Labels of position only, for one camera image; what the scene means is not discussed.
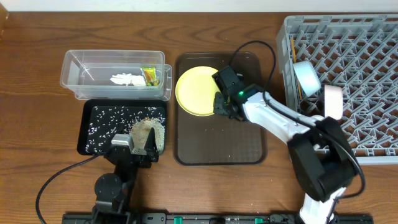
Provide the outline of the green snack wrapper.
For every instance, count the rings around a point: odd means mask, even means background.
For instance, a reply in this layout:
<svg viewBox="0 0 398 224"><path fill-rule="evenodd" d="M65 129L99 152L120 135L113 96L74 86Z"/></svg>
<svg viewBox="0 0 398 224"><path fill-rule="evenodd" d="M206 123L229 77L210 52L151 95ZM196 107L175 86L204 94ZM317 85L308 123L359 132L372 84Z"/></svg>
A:
<svg viewBox="0 0 398 224"><path fill-rule="evenodd" d="M141 67L141 73L147 86L157 86L159 84L155 67Z"/></svg>

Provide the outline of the wooden chopstick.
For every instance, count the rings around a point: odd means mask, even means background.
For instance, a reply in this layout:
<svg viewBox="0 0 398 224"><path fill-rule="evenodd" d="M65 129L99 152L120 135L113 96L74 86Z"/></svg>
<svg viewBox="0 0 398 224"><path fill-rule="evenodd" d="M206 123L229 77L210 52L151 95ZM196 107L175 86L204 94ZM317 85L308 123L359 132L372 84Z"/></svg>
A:
<svg viewBox="0 0 398 224"><path fill-rule="evenodd" d="M292 48L292 56L293 56L293 63L297 62L297 55L295 53L295 43L294 43L294 38L291 37L290 38L290 44L291 44L291 48ZM298 90L298 97L299 100L302 100L302 89L301 89L301 85L300 82L298 80L298 77L296 76L296 83L297 83L297 90Z"/></svg>

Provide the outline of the leftover rice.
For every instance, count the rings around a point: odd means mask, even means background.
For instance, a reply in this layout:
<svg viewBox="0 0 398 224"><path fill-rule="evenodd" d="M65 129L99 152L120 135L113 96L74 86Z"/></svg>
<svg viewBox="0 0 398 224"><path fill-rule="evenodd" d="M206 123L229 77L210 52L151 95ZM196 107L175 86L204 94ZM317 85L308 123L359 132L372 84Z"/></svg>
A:
<svg viewBox="0 0 398 224"><path fill-rule="evenodd" d="M132 154L146 154L144 146L147 141L150 130L155 131L155 143L159 154L162 154L165 147L165 126L160 118L144 118L133 123L130 135L133 140Z"/></svg>

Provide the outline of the blue bowl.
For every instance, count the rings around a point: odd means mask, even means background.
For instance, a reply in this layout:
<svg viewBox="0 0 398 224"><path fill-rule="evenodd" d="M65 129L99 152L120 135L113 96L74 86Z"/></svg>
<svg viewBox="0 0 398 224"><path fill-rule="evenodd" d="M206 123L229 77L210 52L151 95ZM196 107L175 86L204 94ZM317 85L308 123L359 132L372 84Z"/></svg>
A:
<svg viewBox="0 0 398 224"><path fill-rule="evenodd" d="M307 96L313 95L321 88L320 80L310 61L306 60L294 63L293 69L302 90Z"/></svg>

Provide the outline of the white bowl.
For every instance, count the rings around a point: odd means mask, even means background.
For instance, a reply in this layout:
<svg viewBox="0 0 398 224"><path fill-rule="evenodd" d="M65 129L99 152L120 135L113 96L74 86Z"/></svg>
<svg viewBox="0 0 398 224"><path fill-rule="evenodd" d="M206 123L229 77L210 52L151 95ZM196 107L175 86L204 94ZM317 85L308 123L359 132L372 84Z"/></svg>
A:
<svg viewBox="0 0 398 224"><path fill-rule="evenodd" d="M343 92L338 86L324 86L325 117L339 120L343 116Z"/></svg>

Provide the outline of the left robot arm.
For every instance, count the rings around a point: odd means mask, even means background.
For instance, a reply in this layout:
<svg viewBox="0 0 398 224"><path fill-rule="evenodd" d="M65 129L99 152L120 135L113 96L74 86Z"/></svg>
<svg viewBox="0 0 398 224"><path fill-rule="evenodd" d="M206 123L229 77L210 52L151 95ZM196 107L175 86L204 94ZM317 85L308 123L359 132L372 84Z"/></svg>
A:
<svg viewBox="0 0 398 224"><path fill-rule="evenodd" d="M145 154L132 154L133 146L132 136L119 133L104 144L103 157L115 168L112 173L99 177L95 183L96 202L91 219L93 224L141 222L140 214L129 210L129 203L138 169L148 169L153 162L159 160L155 130L152 128L149 131L144 146Z"/></svg>

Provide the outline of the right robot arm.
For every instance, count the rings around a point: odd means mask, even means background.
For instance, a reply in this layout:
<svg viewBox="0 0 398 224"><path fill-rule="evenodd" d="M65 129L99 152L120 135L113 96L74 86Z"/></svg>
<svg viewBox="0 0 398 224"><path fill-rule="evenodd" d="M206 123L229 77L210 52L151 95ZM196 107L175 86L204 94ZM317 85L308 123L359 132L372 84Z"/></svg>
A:
<svg viewBox="0 0 398 224"><path fill-rule="evenodd" d="M257 124L284 142L299 185L305 192L304 223L331 223L337 202L361 173L337 120L301 115L280 104L260 86L246 86L227 66L213 74L218 91L213 111Z"/></svg>

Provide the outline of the yellow plate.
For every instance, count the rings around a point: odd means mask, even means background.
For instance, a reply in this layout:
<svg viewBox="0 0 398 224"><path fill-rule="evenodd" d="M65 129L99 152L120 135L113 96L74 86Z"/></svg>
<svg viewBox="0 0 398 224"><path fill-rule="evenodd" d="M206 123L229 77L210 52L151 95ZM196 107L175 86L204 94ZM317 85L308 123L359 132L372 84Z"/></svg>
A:
<svg viewBox="0 0 398 224"><path fill-rule="evenodd" d="M219 88L212 75L217 69L198 66L188 69L177 80L175 96L180 107L194 116L214 114L214 100Z"/></svg>

